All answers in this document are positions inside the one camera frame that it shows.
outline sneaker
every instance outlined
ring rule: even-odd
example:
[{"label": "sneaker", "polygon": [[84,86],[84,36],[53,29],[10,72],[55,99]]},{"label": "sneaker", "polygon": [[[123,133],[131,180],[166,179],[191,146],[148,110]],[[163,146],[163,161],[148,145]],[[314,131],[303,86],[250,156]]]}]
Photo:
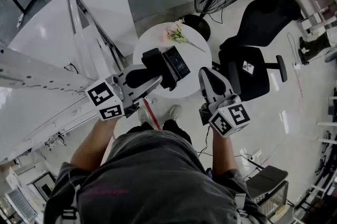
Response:
[{"label": "sneaker", "polygon": [[305,41],[303,39],[303,37],[300,37],[300,49],[305,48]]},{"label": "sneaker", "polygon": [[180,105],[174,105],[170,110],[168,119],[177,121],[180,118],[182,112],[183,112],[183,108]]},{"label": "sneaker", "polygon": [[148,117],[148,113],[144,108],[140,108],[138,110],[137,119],[138,119],[140,125],[150,122],[150,118]]}]

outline flower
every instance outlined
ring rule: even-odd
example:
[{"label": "flower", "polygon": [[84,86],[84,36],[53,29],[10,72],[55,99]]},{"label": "flower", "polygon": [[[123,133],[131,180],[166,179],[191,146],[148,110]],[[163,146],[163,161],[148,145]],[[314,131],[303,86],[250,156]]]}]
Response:
[{"label": "flower", "polygon": [[163,41],[174,40],[179,43],[189,43],[188,39],[183,35],[181,30],[181,26],[183,23],[184,19],[171,23],[171,25],[163,32]]}]

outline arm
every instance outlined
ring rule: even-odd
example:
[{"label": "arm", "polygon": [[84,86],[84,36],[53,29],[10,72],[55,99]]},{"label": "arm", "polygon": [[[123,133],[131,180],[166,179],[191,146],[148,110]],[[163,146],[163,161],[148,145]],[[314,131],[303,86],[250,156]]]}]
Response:
[{"label": "arm", "polygon": [[92,131],[75,151],[70,164],[89,172],[97,169],[110,142],[117,119],[98,120]]},{"label": "arm", "polygon": [[221,137],[221,135],[213,129],[213,176],[220,176],[234,169],[237,169],[237,164],[231,139],[229,137]]}]

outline white floor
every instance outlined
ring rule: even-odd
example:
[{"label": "white floor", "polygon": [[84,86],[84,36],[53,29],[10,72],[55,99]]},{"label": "white floor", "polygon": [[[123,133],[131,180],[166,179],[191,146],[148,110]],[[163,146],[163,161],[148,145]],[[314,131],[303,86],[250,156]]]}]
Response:
[{"label": "white floor", "polygon": [[[212,30],[209,45],[214,61],[219,61],[217,56],[219,45],[237,33],[242,14],[250,1],[252,0],[239,0],[227,7],[223,11],[223,24],[212,22],[209,16],[205,18]],[[220,13],[212,17],[217,21],[221,20]],[[248,127],[232,136],[232,142],[236,155],[254,154],[261,149],[262,156],[257,160],[259,164],[273,165],[288,171],[290,182],[288,198],[296,202],[314,180],[314,170],[321,152],[321,145],[316,139],[322,137],[329,129],[317,126],[316,122],[331,121],[328,116],[328,96],[333,94],[335,86],[336,62],[325,63],[322,57],[308,66],[301,65],[300,69],[296,70],[296,77],[293,68],[295,58],[289,44],[288,32],[295,39],[296,51],[301,36],[296,22],[289,24],[268,47],[261,48],[266,62],[276,62],[276,55],[282,55],[288,71],[288,81],[282,83],[278,71],[269,71],[270,92],[247,103],[252,121]],[[172,105],[180,104],[183,107],[183,115],[179,120],[180,127],[191,136],[196,151],[203,149],[207,127],[202,126],[199,117],[199,108],[204,102],[200,92],[177,100],[156,98],[157,102],[151,104],[151,108],[159,122],[165,121]],[[69,133],[66,147],[59,145],[51,152],[46,147],[41,149],[53,173],[58,173],[63,161],[70,160],[74,150],[90,132],[95,121],[91,120]],[[137,125],[135,114],[129,119],[122,118],[117,124],[115,136],[122,135],[135,125]],[[211,133],[208,144],[209,147],[205,152],[212,154]],[[205,168],[212,166],[211,156],[203,154],[200,159]],[[254,170],[244,158],[236,159],[244,176]]]}]

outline chair armrest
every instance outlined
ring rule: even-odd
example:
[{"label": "chair armrest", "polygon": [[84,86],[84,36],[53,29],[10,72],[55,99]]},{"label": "chair armrest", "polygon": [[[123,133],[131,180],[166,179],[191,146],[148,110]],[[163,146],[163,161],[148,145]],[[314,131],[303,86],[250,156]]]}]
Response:
[{"label": "chair armrest", "polygon": [[228,77],[229,77],[229,81],[231,83],[234,93],[240,95],[241,86],[240,86],[239,74],[237,72],[235,62],[228,63]]},{"label": "chair armrest", "polygon": [[286,82],[288,80],[288,75],[286,72],[286,68],[285,68],[285,64],[284,64],[282,56],[277,55],[276,60],[277,60],[277,63],[279,64],[279,70],[281,72],[282,82]]},{"label": "chair armrest", "polygon": [[216,63],[216,62],[214,62],[214,61],[212,61],[212,67],[215,67],[215,68],[217,68],[218,70],[221,69],[221,65],[218,64],[218,63]]}]

